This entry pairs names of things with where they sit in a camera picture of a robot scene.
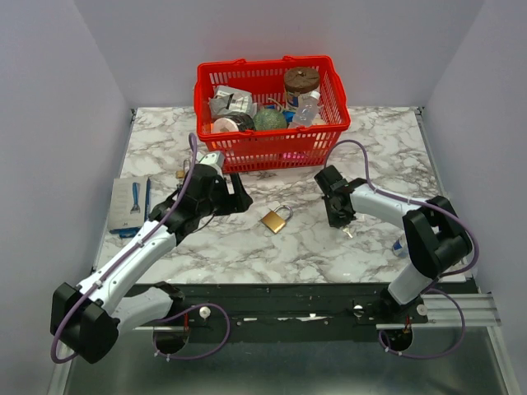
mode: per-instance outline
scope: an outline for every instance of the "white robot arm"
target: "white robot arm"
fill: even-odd
[[[348,182],[332,165],[321,170],[315,180],[324,193],[330,226],[340,228],[354,220],[356,213],[363,213],[405,231],[412,262],[381,295],[386,313],[396,314],[410,304],[441,273],[472,251],[470,238],[458,223],[431,208],[410,203],[411,200],[425,202],[425,199],[386,197],[364,179]],[[445,197],[437,196],[426,202],[456,216]]]
[[[177,207],[179,189],[152,209],[138,234],[103,268],[75,287],[63,283],[57,288],[52,334],[94,363],[106,355],[120,333],[167,315],[177,296],[163,290],[152,288],[124,297],[149,267],[198,228],[202,218],[247,211],[253,201],[238,174],[231,174],[234,193],[229,193],[222,177],[223,160],[221,152],[204,156],[187,175],[189,184],[184,195],[177,197]]]

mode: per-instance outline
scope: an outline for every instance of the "basket handle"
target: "basket handle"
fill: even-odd
[[[236,60],[233,60],[232,62],[232,65],[242,65],[242,64],[246,64],[247,63],[247,60],[246,59],[243,59],[243,58],[239,58],[239,59],[236,59]]]

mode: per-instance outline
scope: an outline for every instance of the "packaging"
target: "packaging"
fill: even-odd
[[[220,118],[233,112],[246,113],[250,117],[256,114],[256,105],[253,103],[251,93],[230,86],[218,86],[209,105],[213,118]]]
[[[121,238],[134,237],[150,213],[150,179],[114,179],[108,230]]]

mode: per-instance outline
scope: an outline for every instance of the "red plastic basket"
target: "red plastic basket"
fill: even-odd
[[[320,116],[327,123],[321,126],[269,131],[211,133],[208,101],[219,85],[249,91],[253,101],[271,105],[268,98],[286,104],[284,73],[304,66],[320,74]],[[282,60],[203,63],[198,66],[198,82],[194,89],[194,110],[198,118],[198,137],[209,151],[225,154],[225,173],[284,169],[322,165],[329,148],[351,123],[346,108],[343,84],[328,56],[291,57]]]

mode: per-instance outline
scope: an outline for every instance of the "marble surface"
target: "marble surface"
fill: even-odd
[[[409,108],[351,108],[352,126],[341,139],[366,145],[371,177],[382,188],[414,197],[437,194],[417,120]],[[194,132],[192,108],[139,109],[121,177],[148,175],[152,205],[177,186],[175,171],[189,156],[188,134]],[[205,146],[200,142],[201,151]],[[342,144],[332,154],[348,180],[364,177],[358,147]],[[313,177],[320,167],[242,174],[254,204],[243,214],[218,217],[190,235],[152,266],[140,283],[298,283],[392,281],[408,264],[391,246],[402,234],[394,226],[359,216],[352,238],[330,228]],[[277,235],[260,219],[285,204],[293,218]],[[107,263],[128,241],[107,234],[97,267]]]

